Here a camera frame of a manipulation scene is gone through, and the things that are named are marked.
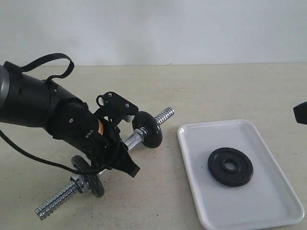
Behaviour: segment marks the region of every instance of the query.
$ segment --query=white tray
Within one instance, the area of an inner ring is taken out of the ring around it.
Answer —
[[[183,125],[177,132],[196,210],[206,230],[254,230],[296,224],[304,208],[255,126],[246,120]],[[235,148],[251,160],[254,174],[241,187],[216,181],[209,155]]]

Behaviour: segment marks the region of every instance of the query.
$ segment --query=beige table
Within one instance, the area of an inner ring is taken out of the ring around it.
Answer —
[[[31,73],[44,79],[62,67]],[[175,115],[162,125],[157,149],[140,145],[130,152],[141,167],[135,178],[106,172],[101,199],[77,194],[44,221],[34,209],[69,182],[70,173],[30,160],[0,141],[0,229],[2,230],[201,230],[177,140],[190,122],[243,118],[254,123],[307,208],[307,126],[297,124],[293,107],[307,101],[307,64],[163,67],[76,67],[57,80],[88,102],[115,91],[153,115],[167,106]],[[123,138],[131,124],[121,123]],[[42,129],[0,124],[25,150],[71,166],[80,154]],[[305,230],[307,219],[277,229]]]

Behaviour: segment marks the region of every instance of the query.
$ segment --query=black cable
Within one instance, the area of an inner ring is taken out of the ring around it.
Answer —
[[[22,148],[20,148],[19,146],[17,146],[14,142],[12,142],[3,132],[2,130],[0,130],[0,137],[6,142],[8,143],[13,149],[15,149],[16,151],[20,152],[22,155],[32,159],[32,160],[35,160],[35,161],[38,161],[40,163],[43,163],[43,164],[47,164],[47,165],[51,165],[51,166],[55,166],[55,167],[58,167],[58,168],[61,168],[61,169],[65,169],[71,173],[74,173],[74,174],[78,174],[78,175],[96,175],[98,173],[100,173],[101,171],[104,170],[104,168],[102,168],[102,170],[99,170],[99,171],[91,171],[91,172],[80,172],[80,171],[76,171],[74,169],[71,169],[65,165],[62,165],[62,164],[59,164],[59,163],[55,163],[55,162],[52,162],[52,161],[47,161],[45,159],[42,159],[42,158],[39,158],[39,157],[36,157],[28,152],[26,152],[25,150],[23,150]]]

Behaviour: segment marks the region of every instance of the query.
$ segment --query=robotic arm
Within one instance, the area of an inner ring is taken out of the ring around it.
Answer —
[[[24,74],[61,58],[70,61],[62,75],[38,80]],[[77,155],[71,160],[75,169],[71,169],[24,151],[1,130],[0,136],[24,156],[72,172],[73,183],[63,193],[73,191],[75,187],[81,193],[88,190],[96,197],[102,197],[104,189],[98,179],[100,173],[115,169],[135,177],[140,168],[133,162],[128,150],[140,141],[147,147],[157,148],[163,139],[160,125],[174,114],[174,110],[169,107],[154,118],[147,112],[139,111],[136,105],[115,92],[107,92],[97,96],[99,108],[91,113],[85,102],[53,81],[54,78],[67,77],[73,68],[74,63],[62,53],[43,56],[24,67],[8,61],[0,65],[0,122],[43,128],[54,139],[63,140],[84,153],[90,165]],[[118,124],[122,120],[132,122],[134,129],[134,134],[126,141],[119,135]],[[58,204],[65,202],[60,199],[62,195],[68,197],[67,194],[58,195],[52,202],[35,210],[37,215],[41,219],[50,215]]]

